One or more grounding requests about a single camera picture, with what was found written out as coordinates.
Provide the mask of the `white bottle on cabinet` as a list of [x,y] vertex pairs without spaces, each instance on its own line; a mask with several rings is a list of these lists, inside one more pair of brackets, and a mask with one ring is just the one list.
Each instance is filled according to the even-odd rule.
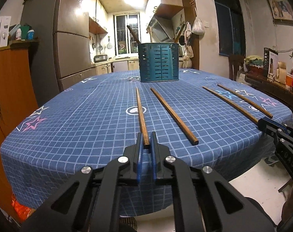
[[16,40],[21,40],[22,39],[22,30],[21,30],[21,28],[18,28],[18,30],[16,31],[15,39]]

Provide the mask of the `green container on cabinet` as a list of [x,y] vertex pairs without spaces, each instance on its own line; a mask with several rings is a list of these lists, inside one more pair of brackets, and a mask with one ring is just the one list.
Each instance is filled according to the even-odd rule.
[[22,32],[21,39],[26,40],[28,31],[30,30],[30,27],[29,26],[21,26],[20,29],[21,29],[21,32]]

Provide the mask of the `range hood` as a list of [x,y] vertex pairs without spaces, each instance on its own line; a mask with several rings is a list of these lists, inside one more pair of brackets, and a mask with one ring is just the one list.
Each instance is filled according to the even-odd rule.
[[152,43],[172,43],[174,30],[172,21],[154,15],[146,28]]

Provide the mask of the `blue lidded jar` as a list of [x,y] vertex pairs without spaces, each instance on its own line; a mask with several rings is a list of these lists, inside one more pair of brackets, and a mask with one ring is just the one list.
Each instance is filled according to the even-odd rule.
[[34,39],[34,30],[31,29],[27,32],[27,40],[33,40]]

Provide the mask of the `dark window with curtain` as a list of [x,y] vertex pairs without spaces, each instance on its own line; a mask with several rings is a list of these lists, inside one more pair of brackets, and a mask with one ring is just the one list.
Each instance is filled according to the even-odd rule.
[[218,22],[219,54],[245,55],[244,21],[239,0],[214,0]]

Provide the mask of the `blue star-pattern tablecloth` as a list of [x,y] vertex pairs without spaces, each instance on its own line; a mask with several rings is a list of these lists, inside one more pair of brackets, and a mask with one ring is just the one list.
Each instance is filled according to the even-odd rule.
[[[181,69],[179,80],[142,83],[138,71],[86,78],[64,90],[25,118],[4,140],[0,153],[5,175],[17,200],[39,207],[83,166],[101,168],[134,145],[140,125],[136,88],[148,132],[189,166],[211,166],[233,180],[273,155],[273,139],[242,113],[203,86],[234,101],[255,118],[264,114],[218,87],[245,96],[281,124],[292,111],[271,96],[212,73]],[[198,138],[193,146],[151,91],[154,88]]]

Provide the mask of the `dark wooden side table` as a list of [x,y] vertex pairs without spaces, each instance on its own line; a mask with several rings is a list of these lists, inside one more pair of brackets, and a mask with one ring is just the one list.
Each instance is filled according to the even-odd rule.
[[246,73],[245,81],[254,89],[279,100],[293,112],[293,91],[287,89],[283,84],[270,82],[266,77],[251,72]]

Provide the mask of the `black white product box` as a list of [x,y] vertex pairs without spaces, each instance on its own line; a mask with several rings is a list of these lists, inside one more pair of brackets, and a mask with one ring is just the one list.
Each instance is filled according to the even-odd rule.
[[263,55],[263,76],[269,82],[275,80],[278,68],[278,53],[270,48],[264,48]]

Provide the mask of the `white microwave oven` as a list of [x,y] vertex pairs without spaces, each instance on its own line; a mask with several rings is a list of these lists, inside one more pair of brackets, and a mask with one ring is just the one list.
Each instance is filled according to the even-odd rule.
[[0,16],[0,48],[7,46],[10,22],[11,16]]

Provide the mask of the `kitchen window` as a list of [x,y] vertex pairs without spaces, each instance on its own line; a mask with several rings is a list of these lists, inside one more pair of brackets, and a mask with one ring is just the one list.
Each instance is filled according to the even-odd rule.
[[141,40],[140,14],[114,15],[115,53],[117,56],[136,55],[138,42],[127,26],[130,26],[138,40]]

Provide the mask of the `orange paper cup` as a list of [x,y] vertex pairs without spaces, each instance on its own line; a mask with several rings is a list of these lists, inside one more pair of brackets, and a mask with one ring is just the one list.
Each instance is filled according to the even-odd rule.
[[292,82],[293,82],[293,75],[287,73],[286,74],[286,81],[285,81],[286,87],[291,87],[292,86]]

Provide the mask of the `wooden chopstick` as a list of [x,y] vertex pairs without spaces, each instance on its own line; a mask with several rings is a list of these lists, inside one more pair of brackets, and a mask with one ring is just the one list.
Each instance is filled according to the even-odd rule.
[[181,36],[181,34],[182,34],[184,28],[185,28],[185,24],[182,24],[180,30],[178,31],[177,36],[176,36],[175,39],[174,39],[174,43],[178,43],[179,38],[180,38],[180,36]]
[[138,36],[136,35],[136,33],[133,31],[133,29],[130,27],[130,25],[126,26],[127,29],[130,31],[131,35],[133,36],[133,39],[137,42],[137,44],[140,44],[140,40],[138,38]]
[[251,122],[253,122],[255,125],[258,125],[258,119],[255,118],[252,114],[250,114],[248,111],[246,111],[245,109],[243,109],[241,106],[237,105],[236,103],[234,103],[232,100],[218,94],[216,91],[209,89],[205,86],[203,86],[203,89],[205,89],[206,91],[210,92],[211,94],[213,94],[214,96],[220,98],[222,101],[226,102],[227,104],[229,104],[230,106],[232,106],[234,109],[236,109],[238,112],[242,113],[242,115],[246,116],[246,118],[248,118],[249,120],[251,120]]
[[157,99],[160,101],[160,103],[163,105],[163,107],[167,110],[167,112],[171,115],[171,117],[177,123],[177,125],[179,126],[179,128],[183,131],[183,133],[185,134],[185,136],[188,138],[188,140],[190,141],[190,143],[193,146],[198,145],[198,143],[199,143],[198,138],[189,129],[189,127],[183,122],[183,120],[180,118],[180,116],[178,116],[177,113],[172,109],[172,107],[166,102],[166,100],[161,96],[161,94],[158,93],[158,91],[156,91],[152,87],[151,87],[151,91],[157,97]]
[[137,101],[137,106],[138,106],[138,119],[140,123],[140,131],[143,136],[143,143],[145,147],[149,147],[149,136],[146,128],[146,123],[145,123],[145,118],[144,118],[144,113],[143,113],[143,108],[142,108],[142,103],[141,103],[141,98],[140,98],[140,92],[138,88],[136,88],[136,101]]
[[232,93],[233,95],[237,96],[238,98],[242,99],[243,101],[247,102],[248,104],[250,104],[251,106],[255,107],[257,110],[259,110],[260,112],[262,112],[264,115],[266,115],[267,117],[269,117],[270,119],[273,118],[273,115],[268,112],[267,110],[265,110],[263,107],[261,107],[260,105],[254,103],[253,101],[249,100],[248,98],[246,98],[245,96],[242,96],[241,94],[233,91],[232,89],[229,89],[221,84],[217,84],[218,87],[221,87],[222,89]]

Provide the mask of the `teal perforated utensil holder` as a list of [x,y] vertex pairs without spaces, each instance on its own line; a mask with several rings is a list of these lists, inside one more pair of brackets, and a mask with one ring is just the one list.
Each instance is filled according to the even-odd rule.
[[179,54],[176,43],[143,43],[138,45],[140,81],[179,80]]

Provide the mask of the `dark wooden chair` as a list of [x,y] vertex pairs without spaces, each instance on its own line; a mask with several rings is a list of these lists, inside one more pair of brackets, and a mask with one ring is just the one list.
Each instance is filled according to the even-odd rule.
[[229,79],[235,81],[237,72],[243,68],[244,56],[243,55],[229,55]]

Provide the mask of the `framed elephant picture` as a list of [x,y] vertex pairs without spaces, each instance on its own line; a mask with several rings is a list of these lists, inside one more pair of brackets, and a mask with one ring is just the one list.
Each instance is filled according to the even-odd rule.
[[288,0],[267,0],[273,23],[293,26],[293,8]]

